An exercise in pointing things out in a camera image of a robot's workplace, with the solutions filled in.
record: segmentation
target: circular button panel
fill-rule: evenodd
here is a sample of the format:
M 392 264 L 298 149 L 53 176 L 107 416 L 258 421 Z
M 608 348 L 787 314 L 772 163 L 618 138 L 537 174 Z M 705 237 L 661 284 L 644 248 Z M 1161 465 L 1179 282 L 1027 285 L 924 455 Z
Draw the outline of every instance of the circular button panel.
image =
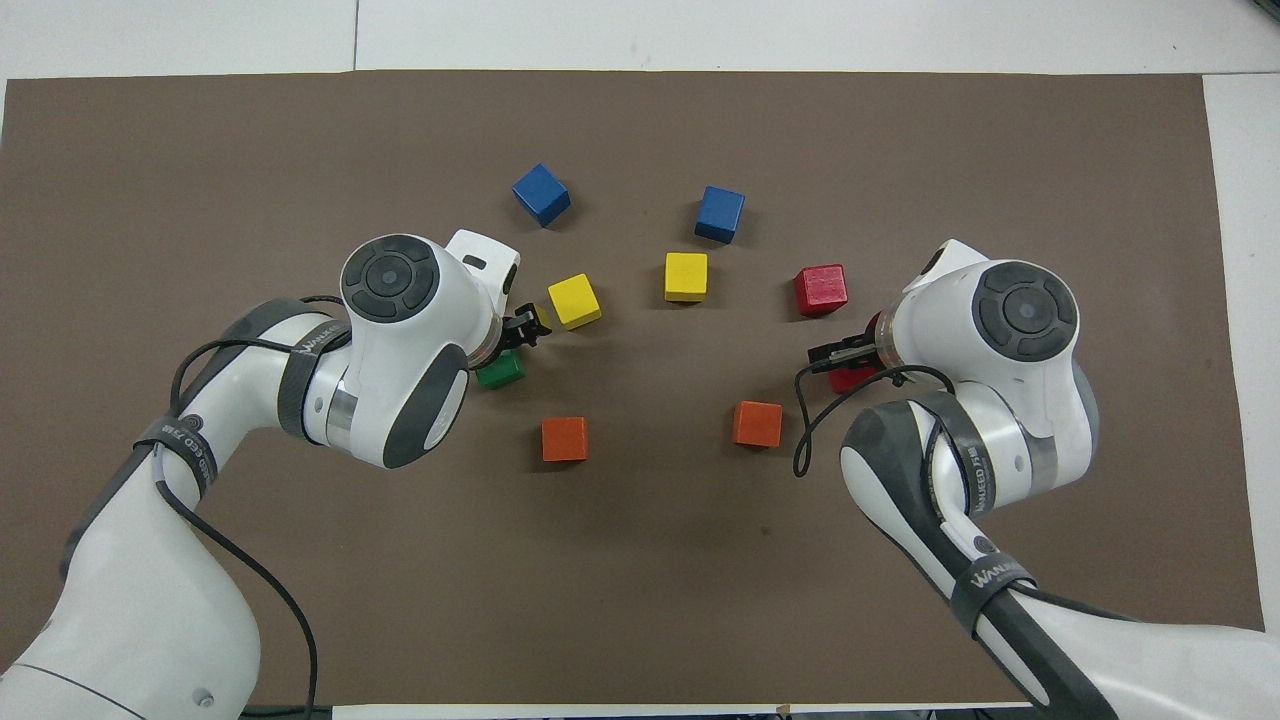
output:
M 361 246 L 342 270 L 342 297 L 366 320 L 412 318 L 435 296 L 440 268 L 431 246 L 407 234 L 388 234 Z
M 1070 345 L 1076 324 L 1075 299 L 1042 268 L 1010 260 L 978 279 L 973 320 L 996 352 L 1021 363 L 1048 360 Z

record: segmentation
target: green cube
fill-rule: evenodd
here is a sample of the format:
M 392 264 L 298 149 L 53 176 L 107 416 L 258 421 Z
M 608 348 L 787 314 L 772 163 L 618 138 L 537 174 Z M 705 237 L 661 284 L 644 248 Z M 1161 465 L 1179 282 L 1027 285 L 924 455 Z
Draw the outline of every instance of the green cube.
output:
M 525 377 L 525 365 L 515 350 L 503 350 L 492 364 L 476 370 L 476 379 L 489 389 L 497 389 Z

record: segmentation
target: wooden block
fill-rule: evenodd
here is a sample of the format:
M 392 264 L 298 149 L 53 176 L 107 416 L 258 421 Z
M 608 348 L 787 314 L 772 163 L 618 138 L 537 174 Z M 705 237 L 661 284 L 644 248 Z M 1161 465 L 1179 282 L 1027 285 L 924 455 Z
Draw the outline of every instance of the wooden block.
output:
M 723 187 L 707 186 L 703 191 L 703 204 L 698 206 L 698 223 L 694 234 L 717 242 L 733 242 L 737 220 L 742 217 L 746 196 Z
M 815 265 L 800 270 L 795 279 L 800 314 L 815 318 L 849 302 L 844 265 Z
M 782 406 L 744 400 L 733 410 L 733 442 L 756 447 L 782 445 Z
M 503 350 L 498 357 L 476 370 L 476 379 L 489 389 L 498 389 L 525 377 L 525 364 L 516 348 Z
M 568 188 L 541 163 L 511 186 L 511 191 L 544 228 L 570 205 Z
M 586 460 L 586 418 L 543 420 L 543 460 L 547 462 Z
M 668 252 L 662 297 L 669 302 L 707 300 L 707 254 Z
M 550 293 L 552 305 L 566 331 L 600 319 L 600 302 L 595 300 L 591 281 L 586 278 L 585 273 L 561 281 L 548 287 L 547 292 Z
M 831 382 L 832 392 L 840 395 L 847 389 L 854 389 L 858 383 L 876 373 L 876 368 L 836 368 L 827 373 L 827 380 Z

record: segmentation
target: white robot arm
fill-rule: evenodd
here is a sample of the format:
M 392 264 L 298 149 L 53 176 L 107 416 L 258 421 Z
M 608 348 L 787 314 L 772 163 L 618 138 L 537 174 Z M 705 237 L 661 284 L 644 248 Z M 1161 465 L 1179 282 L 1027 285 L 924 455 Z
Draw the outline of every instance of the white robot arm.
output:
M 1078 332 L 1075 299 L 1053 273 L 945 243 L 864 336 L 827 347 L 837 361 L 955 380 L 954 395 L 855 419 L 840 454 L 849 492 L 1046 717 L 1280 716 L 1276 638 L 1138 623 L 1041 592 L 974 524 L 1088 469 L 1098 416 L 1073 360 Z
M 228 328 L 73 533 L 58 606 L 0 682 L 0 717 L 238 717 L 257 625 L 157 491 L 193 510 L 256 428 L 383 468 L 421 457 L 452 427 L 468 369 L 549 332 L 532 306 L 503 318 L 518 265 L 468 231 L 443 249 L 383 236 L 343 268 L 349 324 L 273 300 Z

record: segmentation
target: red cube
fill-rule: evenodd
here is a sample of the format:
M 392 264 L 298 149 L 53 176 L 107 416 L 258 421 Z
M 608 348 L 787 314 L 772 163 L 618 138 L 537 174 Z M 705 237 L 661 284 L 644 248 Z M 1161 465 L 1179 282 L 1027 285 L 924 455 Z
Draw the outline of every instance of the red cube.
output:
M 827 373 L 827 379 L 831 380 L 831 389 L 836 395 L 840 395 L 854 389 L 858 383 L 874 375 L 877 372 L 876 368 L 836 368 Z
M 817 318 L 849 302 L 844 265 L 817 265 L 800 270 L 795 279 L 800 314 Z

